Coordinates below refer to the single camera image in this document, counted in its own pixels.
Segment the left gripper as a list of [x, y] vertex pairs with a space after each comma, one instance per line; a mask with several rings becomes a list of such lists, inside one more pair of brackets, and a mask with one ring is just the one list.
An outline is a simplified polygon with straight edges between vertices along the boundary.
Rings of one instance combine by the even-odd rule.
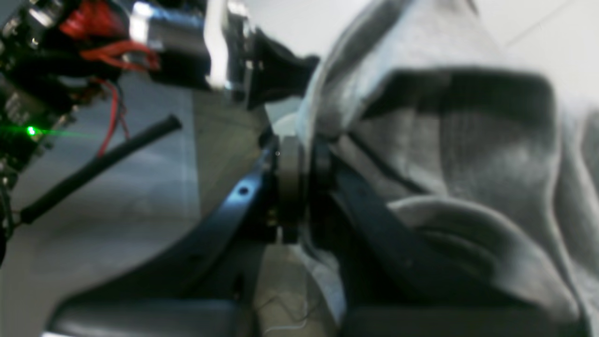
[[233, 102], [246, 99], [249, 110], [304, 96], [320, 62], [255, 34], [243, 0], [199, 0], [181, 8], [138, 0], [129, 36], [158, 55], [157, 69], [148, 73], [153, 81], [222, 92]]

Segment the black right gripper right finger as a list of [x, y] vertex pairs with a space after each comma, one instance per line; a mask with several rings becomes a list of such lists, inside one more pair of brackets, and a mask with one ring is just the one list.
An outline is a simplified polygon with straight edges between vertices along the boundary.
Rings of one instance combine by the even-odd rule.
[[584, 337], [578, 293], [509, 216], [422, 189], [385, 200], [321, 137], [311, 162], [309, 238], [342, 284], [342, 336]]

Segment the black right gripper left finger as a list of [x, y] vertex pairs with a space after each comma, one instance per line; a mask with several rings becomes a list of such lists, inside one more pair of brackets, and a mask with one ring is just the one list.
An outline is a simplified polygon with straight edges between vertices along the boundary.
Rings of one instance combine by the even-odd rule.
[[62, 301], [47, 337], [263, 337], [253, 307], [268, 245], [296, 244], [304, 150], [274, 136], [225, 200], [171, 247]]

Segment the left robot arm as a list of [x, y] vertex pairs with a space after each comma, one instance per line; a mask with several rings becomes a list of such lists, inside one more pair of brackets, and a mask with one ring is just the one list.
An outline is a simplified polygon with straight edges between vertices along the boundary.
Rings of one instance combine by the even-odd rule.
[[[221, 92], [252, 110], [304, 95], [318, 63], [267, 36], [243, 0], [22, 0], [1, 22], [1, 257], [16, 228], [182, 127], [170, 116], [131, 136], [118, 85], [124, 72]], [[19, 175], [105, 89], [110, 121], [94, 158], [14, 211]]]

